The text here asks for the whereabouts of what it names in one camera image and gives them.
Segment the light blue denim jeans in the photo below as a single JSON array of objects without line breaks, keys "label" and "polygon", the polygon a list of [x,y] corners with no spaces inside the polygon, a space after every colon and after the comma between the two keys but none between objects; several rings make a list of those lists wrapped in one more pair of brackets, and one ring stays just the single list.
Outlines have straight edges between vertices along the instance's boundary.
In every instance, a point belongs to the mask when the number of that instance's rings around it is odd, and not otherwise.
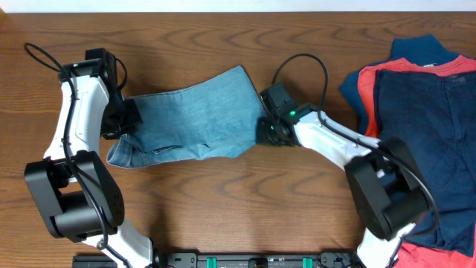
[{"label": "light blue denim jeans", "polygon": [[134,99],[142,123],[107,154],[117,167],[236,158],[256,144],[263,105],[245,69],[232,68],[203,83]]}]

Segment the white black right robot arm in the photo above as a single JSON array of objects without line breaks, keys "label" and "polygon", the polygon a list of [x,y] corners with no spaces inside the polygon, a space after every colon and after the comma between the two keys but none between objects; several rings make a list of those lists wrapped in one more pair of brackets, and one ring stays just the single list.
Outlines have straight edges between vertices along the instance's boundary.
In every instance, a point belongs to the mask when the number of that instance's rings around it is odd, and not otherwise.
[{"label": "white black right robot arm", "polygon": [[258,124],[259,141],[305,147],[345,172],[366,226],[350,267],[393,267],[404,239],[436,208],[408,146],[358,134],[313,104],[301,106],[282,83],[261,92],[260,100],[267,115]]}]

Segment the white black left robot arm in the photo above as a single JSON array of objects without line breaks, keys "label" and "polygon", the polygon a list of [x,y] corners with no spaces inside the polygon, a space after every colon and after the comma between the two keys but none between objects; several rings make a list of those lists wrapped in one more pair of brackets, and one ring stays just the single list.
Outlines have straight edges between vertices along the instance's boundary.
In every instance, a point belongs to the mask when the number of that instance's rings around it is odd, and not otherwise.
[{"label": "white black left robot arm", "polygon": [[49,233],[103,253],[76,257],[74,267],[158,267],[151,239],[125,218],[120,188],[99,157],[101,138],[118,139],[142,122],[134,101],[122,94],[121,61],[95,48],[83,61],[62,65],[31,42],[24,49],[50,60],[47,67],[57,72],[62,91],[52,142],[42,160],[25,167],[27,187]]}]

